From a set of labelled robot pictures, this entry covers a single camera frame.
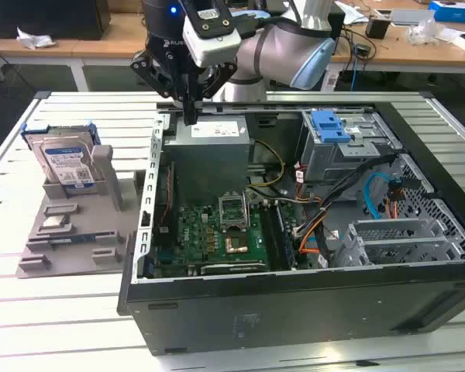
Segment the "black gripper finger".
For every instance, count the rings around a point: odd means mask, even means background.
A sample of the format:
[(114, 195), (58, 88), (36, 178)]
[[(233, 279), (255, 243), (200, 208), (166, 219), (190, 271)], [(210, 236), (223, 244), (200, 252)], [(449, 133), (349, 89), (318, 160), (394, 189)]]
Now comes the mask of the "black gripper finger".
[(164, 98), (172, 98), (181, 109), (185, 125), (191, 125), (189, 73), (177, 52), (164, 51), (159, 61), (150, 50), (137, 52), (130, 67), (143, 81)]
[(236, 73), (236, 63), (197, 67), (191, 74), (191, 124), (197, 122), (204, 98), (210, 99)]

